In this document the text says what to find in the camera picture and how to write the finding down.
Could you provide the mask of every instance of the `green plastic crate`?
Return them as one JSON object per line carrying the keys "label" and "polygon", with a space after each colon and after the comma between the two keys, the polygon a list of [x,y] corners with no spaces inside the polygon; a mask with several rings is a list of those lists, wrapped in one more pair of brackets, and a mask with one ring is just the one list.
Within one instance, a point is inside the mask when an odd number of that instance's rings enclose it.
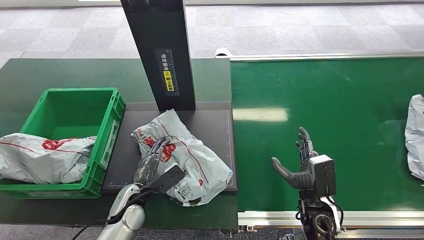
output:
{"label": "green plastic crate", "polygon": [[125,103],[114,87],[45,90],[20,132],[50,140],[97,136],[82,181],[33,184],[2,179],[0,191],[20,199],[100,197],[124,108]]}

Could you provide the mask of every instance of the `plastic bag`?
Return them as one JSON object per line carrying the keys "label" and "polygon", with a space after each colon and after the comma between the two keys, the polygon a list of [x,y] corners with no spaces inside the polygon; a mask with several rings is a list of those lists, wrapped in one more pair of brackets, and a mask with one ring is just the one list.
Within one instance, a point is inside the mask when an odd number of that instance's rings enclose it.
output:
{"label": "plastic bag", "polygon": [[131,136],[137,140],[142,157],[161,138],[169,141],[158,156],[157,174],[162,175],[175,163],[184,171],[185,177],[166,193],[185,207],[209,203],[227,188],[233,176],[216,153],[187,130],[173,109],[137,128]]}
{"label": "plastic bag", "polygon": [[80,182],[95,136],[49,140],[13,133],[0,137],[0,179],[35,184]]}
{"label": "plastic bag", "polygon": [[414,95],[409,102],[405,145],[411,174],[424,180],[424,97],[420,94]]}

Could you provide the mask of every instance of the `yellow label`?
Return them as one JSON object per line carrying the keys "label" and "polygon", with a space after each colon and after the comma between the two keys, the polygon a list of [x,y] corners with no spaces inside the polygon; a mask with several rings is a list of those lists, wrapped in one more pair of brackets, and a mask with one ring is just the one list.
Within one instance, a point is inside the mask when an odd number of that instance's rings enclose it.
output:
{"label": "yellow label", "polygon": [[171,71],[163,71],[163,76],[165,77],[166,90],[173,92],[174,84],[172,83]]}

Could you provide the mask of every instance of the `black pole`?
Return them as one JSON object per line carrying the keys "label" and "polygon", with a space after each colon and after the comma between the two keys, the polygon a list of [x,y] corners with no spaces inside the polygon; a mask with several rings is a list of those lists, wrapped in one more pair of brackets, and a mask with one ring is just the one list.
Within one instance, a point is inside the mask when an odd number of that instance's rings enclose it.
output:
{"label": "black pole", "polygon": [[121,0],[160,111],[195,110],[183,0]]}

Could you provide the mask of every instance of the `black vertical stand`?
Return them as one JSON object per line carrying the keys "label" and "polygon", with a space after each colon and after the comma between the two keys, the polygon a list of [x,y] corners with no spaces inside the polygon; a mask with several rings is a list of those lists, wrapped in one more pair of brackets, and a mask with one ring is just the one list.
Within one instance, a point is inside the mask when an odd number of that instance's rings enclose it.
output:
{"label": "black vertical stand", "polygon": [[233,171],[226,190],[238,191],[231,101],[196,104],[183,0],[121,3],[157,108],[153,102],[126,103],[101,193],[115,194],[133,182],[140,150],[130,134],[170,109]]}
{"label": "black vertical stand", "polygon": [[183,0],[121,0],[160,111],[196,109]]}

